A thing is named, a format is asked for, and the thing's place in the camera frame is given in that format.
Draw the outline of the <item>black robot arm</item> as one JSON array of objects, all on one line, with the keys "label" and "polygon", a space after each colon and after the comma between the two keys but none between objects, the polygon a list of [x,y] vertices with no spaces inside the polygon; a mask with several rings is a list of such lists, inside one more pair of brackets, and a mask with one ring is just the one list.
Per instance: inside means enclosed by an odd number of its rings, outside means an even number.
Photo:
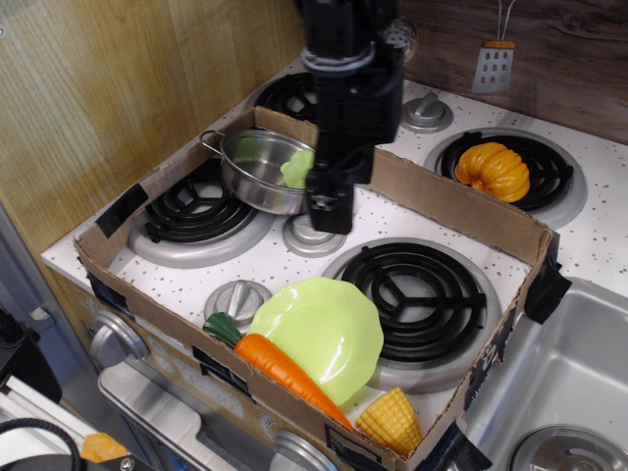
[{"label": "black robot arm", "polygon": [[395,1],[298,1],[313,77],[318,140],[306,177],[315,230],[352,230],[354,188],[371,181],[377,145],[394,141],[401,114],[403,52],[384,37]]}]

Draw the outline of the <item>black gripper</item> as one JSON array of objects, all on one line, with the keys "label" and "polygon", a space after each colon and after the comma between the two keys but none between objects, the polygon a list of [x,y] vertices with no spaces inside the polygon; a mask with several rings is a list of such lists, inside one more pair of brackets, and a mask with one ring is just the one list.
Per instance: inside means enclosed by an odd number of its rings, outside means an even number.
[{"label": "black gripper", "polygon": [[[375,146],[395,137],[403,65],[402,50],[388,43],[370,43],[338,58],[311,55],[319,134],[314,171],[306,177],[306,202],[315,230],[331,231],[335,214],[335,233],[352,231],[352,183],[370,181]],[[335,199],[325,183],[342,183]]]}]

